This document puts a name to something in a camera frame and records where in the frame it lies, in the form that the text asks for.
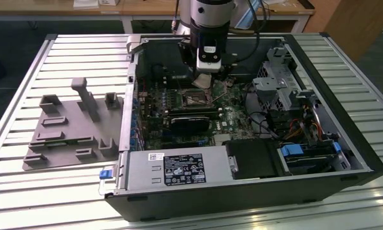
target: metal table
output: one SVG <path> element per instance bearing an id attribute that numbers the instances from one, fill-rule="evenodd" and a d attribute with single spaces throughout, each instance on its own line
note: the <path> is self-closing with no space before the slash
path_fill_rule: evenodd
<path id="1" fill-rule="evenodd" d="M 294 36 L 383 160 L 383 95 L 329 37 Z M 113 162 L 23 171 L 42 94 L 78 99 L 69 84 L 72 77 L 86 77 L 94 97 L 125 96 L 126 39 L 125 34 L 48 36 L 0 121 L 0 229 L 383 228 L 383 177 L 306 205 L 129 223 L 98 193 L 98 172 Z"/>

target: cable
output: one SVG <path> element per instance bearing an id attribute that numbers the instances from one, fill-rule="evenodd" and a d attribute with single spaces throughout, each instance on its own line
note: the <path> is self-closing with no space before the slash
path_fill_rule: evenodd
<path id="1" fill-rule="evenodd" d="M 254 49 L 251 50 L 251 52 L 249 53 L 247 56 L 245 56 L 243 58 L 238 58 L 237 59 L 237 63 L 238 62 L 242 62 L 243 60 L 249 59 L 253 54 L 255 53 L 257 49 L 258 49 L 258 45 L 259 45 L 259 31 L 263 29 L 265 25 L 266 25 L 266 22 L 267 22 L 267 13 L 266 13 L 266 9 L 263 7 L 263 2 L 262 0 L 259 0 L 259 3 L 261 3 L 261 8 L 262 8 L 262 16 L 263 16 L 263 21 L 262 21 L 262 24 L 261 24 L 261 27 L 258 27 L 258 19 L 257 19 L 257 15 L 255 15 L 255 10 L 254 10 L 254 7 L 253 7 L 253 4 L 250 2 L 250 0 L 247 0 L 247 3 L 249 3 L 249 7 L 250 7 L 250 11 L 251 11 L 251 14 L 253 14 L 253 23 L 255 25 L 255 46 L 254 46 Z"/>
<path id="2" fill-rule="evenodd" d="M 176 0 L 176 10 L 174 10 L 174 16 L 173 16 L 173 20 L 172 20 L 172 33 L 176 34 L 176 24 L 177 24 L 177 11 L 178 11 L 178 2 L 180 0 Z"/>

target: wooden desk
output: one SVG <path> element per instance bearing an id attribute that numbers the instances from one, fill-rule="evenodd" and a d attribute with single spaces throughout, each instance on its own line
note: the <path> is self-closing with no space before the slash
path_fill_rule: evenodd
<path id="1" fill-rule="evenodd" d="M 134 20 L 172 20 L 176 11 L 176 0 L 124 0 L 122 24 L 125 33 L 132 34 L 132 21 Z M 295 21 L 291 32 L 302 32 L 314 9 L 306 9 L 298 0 L 269 5 L 271 10 L 270 20 Z M 262 19 L 262 10 L 257 12 Z"/>
<path id="2" fill-rule="evenodd" d="M 314 10 L 306 9 L 298 0 L 267 7 L 270 28 L 277 21 L 291 21 L 287 32 L 302 32 Z M 0 0 L 0 21 L 120 20 L 125 33 L 132 34 L 133 20 L 172 20 L 174 10 L 176 0 L 121 0 L 117 6 L 101 5 L 98 9 L 78 11 L 73 10 L 73 0 Z"/>
<path id="3" fill-rule="evenodd" d="M 117 6 L 74 10 L 73 0 L 0 0 L 0 15 L 105 15 L 122 13 L 124 0 Z"/>
<path id="4" fill-rule="evenodd" d="M 124 0 L 90 10 L 74 10 L 73 0 L 0 0 L 0 21 L 28 21 L 31 27 L 37 21 L 121 21 L 122 7 Z"/>

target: metal bracket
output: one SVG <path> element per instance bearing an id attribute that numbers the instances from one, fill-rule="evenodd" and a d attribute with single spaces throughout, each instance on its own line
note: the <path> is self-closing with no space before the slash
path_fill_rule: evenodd
<path id="1" fill-rule="evenodd" d="M 140 51 L 141 49 L 141 44 L 142 44 L 142 40 L 141 40 L 141 34 L 130 34 L 128 36 L 128 41 L 126 41 L 126 50 L 129 54 L 134 54 L 136 52 Z"/>

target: white label sticker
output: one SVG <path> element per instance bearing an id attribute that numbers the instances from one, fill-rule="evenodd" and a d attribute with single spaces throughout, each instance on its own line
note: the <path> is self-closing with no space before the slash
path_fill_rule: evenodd
<path id="1" fill-rule="evenodd" d="M 149 161 L 161 161 L 164 160 L 164 156 L 165 156 L 165 153 L 162 152 L 158 152 L 158 153 L 149 153 Z"/>

